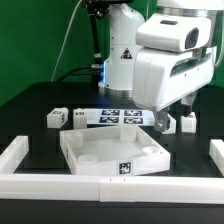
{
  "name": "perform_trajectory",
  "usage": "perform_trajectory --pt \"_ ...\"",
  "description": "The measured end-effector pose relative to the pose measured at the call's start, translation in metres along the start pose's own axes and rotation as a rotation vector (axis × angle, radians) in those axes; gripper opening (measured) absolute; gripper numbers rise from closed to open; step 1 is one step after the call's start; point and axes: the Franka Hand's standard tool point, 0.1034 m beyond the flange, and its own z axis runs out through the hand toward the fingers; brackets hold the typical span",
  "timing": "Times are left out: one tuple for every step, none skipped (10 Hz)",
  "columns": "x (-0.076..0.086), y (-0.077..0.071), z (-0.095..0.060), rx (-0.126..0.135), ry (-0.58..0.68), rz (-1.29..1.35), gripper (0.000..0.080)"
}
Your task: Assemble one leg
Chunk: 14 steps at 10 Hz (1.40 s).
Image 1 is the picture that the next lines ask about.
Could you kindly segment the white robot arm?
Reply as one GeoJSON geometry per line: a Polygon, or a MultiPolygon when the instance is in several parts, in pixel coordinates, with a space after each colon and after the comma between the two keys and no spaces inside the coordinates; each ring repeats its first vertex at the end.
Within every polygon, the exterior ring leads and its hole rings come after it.
{"type": "Polygon", "coordinates": [[[224,0],[157,0],[149,19],[122,0],[109,6],[110,53],[99,89],[128,96],[154,114],[154,128],[170,128],[179,101],[191,113],[196,91],[208,84],[224,56],[224,0]]]}

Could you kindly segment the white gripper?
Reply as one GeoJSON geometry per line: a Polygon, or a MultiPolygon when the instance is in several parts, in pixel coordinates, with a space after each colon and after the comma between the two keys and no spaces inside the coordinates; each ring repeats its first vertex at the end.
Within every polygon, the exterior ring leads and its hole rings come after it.
{"type": "Polygon", "coordinates": [[[164,132],[170,127],[170,118],[166,111],[160,110],[182,98],[176,112],[188,117],[196,98],[193,92],[208,84],[213,73],[213,48],[207,48],[203,58],[196,58],[194,51],[176,53],[141,48],[134,66],[134,103],[158,111],[154,113],[154,128],[164,132]]]}

